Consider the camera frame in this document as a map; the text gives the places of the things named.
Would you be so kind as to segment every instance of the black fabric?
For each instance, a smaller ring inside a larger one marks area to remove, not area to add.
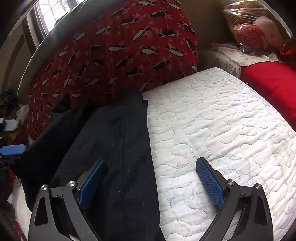
[[[70,95],[66,94],[53,108],[51,124],[12,167],[22,180],[26,203],[31,211],[40,187],[51,182],[93,110],[91,104],[80,104],[71,109]]]
[[[108,173],[87,213],[103,241],[164,241],[147,129],[147,101],[129,92],[96,110],[59,166],[50,187],[66,185],[107,162]]]

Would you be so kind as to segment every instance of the gray fabric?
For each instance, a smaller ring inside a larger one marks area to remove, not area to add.
[[[28,103],[28,89],[34,76],[60,43],[88,20],[98,17],[102,12],[121,2],[123,0],[86,0],[68,12],[45,37],[32,56],[22,76],[17,97],[23,103]]]

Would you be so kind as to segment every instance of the blue textured pad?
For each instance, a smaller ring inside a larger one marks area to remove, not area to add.
[[[195,168],[212,202],[222,208],[224,206],[223,190],[216,179],[200,158],[197,159]]]
[[[20,156],[27,149],[25,145],[12,145],[12,146],[3,146],[0,149],[0,154],[5,156]]]
[[[96,191],[105,177],[106,172],[106,161],[101,160],[80,190],[80,199],[78,204],[81,208],[85,209],[91,203]]]

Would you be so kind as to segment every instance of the quilted stitching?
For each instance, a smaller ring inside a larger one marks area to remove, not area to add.
[[[274,240],[296,218],[296,133],[258,93],[212,68],[143,94],[166,240],[198,240],[218,212],[195,171],[203,156],[225,179],[263,185]],[[239,212],[225,235],[230,239]]]

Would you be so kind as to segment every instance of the beige wall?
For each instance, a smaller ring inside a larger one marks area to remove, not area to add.
[[[198,38],[198,49],[210,43],[226,43],[233,37],[221,11],[219,0],[179,0],[194,27]]]
[[[22,45],[19,45],[18,49],[14,51],[22,34],[22,25],[19,25],[7,37],[0,49],[0,86],[3,88],[2,91],[13,90],[17,93],[20,79],[31,58],[26,41],[21,42]]]

